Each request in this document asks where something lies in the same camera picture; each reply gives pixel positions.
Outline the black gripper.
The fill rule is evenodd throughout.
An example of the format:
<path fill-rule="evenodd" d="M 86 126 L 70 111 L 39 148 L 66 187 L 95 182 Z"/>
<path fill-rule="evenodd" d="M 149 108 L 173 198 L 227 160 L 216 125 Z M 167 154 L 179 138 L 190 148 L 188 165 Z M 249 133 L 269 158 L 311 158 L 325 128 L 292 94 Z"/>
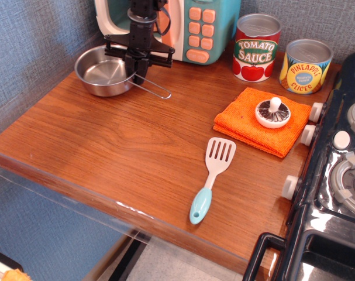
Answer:
<path fill-rule="evenodd" d="M 144 83 L 149 66 L 171 67 L 173 63 L 175 50 L 154 37 L 155 23 L 156 18 L 132 17 L 129 33 L 104 36 L 106 54 L 122 58 L 126 77 L 136 73 L 137 85 Z"/>

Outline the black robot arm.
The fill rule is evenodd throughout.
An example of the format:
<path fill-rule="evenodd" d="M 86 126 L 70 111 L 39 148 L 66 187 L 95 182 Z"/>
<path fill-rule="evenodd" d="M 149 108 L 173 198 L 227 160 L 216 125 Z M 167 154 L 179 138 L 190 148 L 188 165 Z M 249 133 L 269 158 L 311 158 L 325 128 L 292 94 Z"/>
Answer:
<path fill-rule="evenodd" d="M 127 16 L 130 19 L 129 33 L 124 35 L 105 35 L 105 54 L 121 58 L 125 70 L 133 82 L 142 85 L 148 68 L 152 65 L 171 67 L 175 49 L 159 42 L 154 37 L 154 28 L 164 35 L 169 31 L 161 31 L 157 23 L 157 12 L 166 13 L 164 5 L 167 1 L 131 1 Z"/>

